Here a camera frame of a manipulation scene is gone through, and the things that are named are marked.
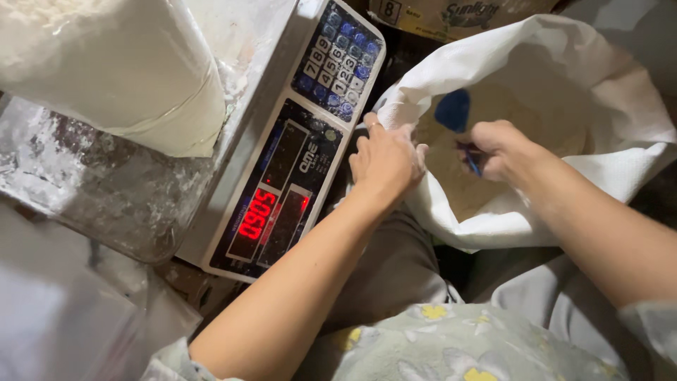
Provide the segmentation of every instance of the white sack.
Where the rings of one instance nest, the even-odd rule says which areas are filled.
[[[624,203],[677,157],[677,134],[647,71],[591,26],[553,15],[532,16],[439,48],[381,97],[378,118],[387,129],[416,123],[432,96],[488,75],[522,95],[527,106],[533,106],[529,95],[554,94],[557,81],[576,84],[594,109],[586,143],[592,154],[564,160]],[[421,226],[454,247],[557,244],[514,192],[496,197],[459,224],[428,172],[407,204]]]

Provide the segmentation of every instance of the human hand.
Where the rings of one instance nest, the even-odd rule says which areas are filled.
[[[358,153],[348,158],[356,187],[368,189],[379,199],[393,205],[414,188],[425,174],[428,146],[414,147],[411,139],[414,126],[402,125],[386,131],[374,113],[364,116],[369,138],[357,139]]]
[[[484,152],[478,163],[482,178],[512,183],[516,172],[532,163],[554,156],[540,145],[532,142],[509,121],[480,122],[473,126],[471,139]],[[461,160],[467,163],[465,152]]]

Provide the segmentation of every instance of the left hand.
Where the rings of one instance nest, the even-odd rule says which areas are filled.
[[[428,146],[414,147],[411,139],[414,126],[411,124],[386,131],[375,113],[365,115],[364,123],[369,138],[360,136],[358,153],[348,158],[353,181],[356,186],[386,197],[389,203],[396,203],[423,179]]]

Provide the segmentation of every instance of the plastic bag of flour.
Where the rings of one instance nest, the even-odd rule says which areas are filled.
[[[179,0],[0,0],[0,90],[175,157],[225,117],[209,47]]]
[[[454,139],[429,125],[431,102],[460,88],[471,95],[470,120],[475,113],[476,119],[527,125],[531,130],[524,132],[532,140],[559,150],[566,162],[625,203],[677,157],[677,134],[646,70],[587,24],[538,15],[445,45],[383,94],[376,108],[386,128],[417,123],[419,141],[436,134],[427,158],[430,171],[406,202],[425,229],[454,247],[556,245],[505,184],[497,184],[506,188],[472,215],[457,218],[467,212],[466,204],[481,199],[487,180],[474,179],[478,184],[469,186],[481,190],[459,194],[460,199],[447,197],[455,179],[443,171],[444,155],[452,165]]]

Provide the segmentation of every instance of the sleeve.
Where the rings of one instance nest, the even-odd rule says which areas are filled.
[[[619,311],[619,318],[646,346],[677,364],[677,302],[639,302]]]
[[[156,352],[140,381],[220,381],[203,367],[190,359],[188,341],[181,338]],[[224,381],[242,381],[228,378]]]

